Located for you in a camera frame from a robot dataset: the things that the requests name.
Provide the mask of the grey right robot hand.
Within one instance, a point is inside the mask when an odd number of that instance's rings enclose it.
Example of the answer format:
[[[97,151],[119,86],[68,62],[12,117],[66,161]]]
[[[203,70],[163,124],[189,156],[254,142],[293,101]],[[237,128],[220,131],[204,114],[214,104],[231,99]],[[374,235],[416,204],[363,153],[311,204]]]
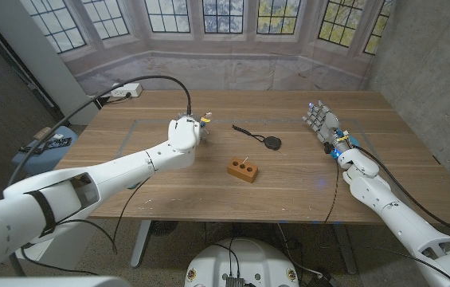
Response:
[[[352,148],[347,131],[342,131],[337,116],[322,102],[309,103],[303,121],[316,133],[326,154],[341,153]]]

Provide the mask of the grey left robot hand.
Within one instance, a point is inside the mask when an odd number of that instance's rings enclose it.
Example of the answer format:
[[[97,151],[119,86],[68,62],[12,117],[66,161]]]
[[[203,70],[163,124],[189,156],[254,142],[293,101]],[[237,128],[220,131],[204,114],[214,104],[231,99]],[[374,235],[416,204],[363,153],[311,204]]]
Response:
[[[198,121],[200,123],[200,140],[206,140],[209,131],[206,129],[206,124],[210,122],[210,118],[212,117],[212,112],[207,112],[203,116],[200,117],[200,120]],[[178,113],[178,119],[188,116],[185,112]]]

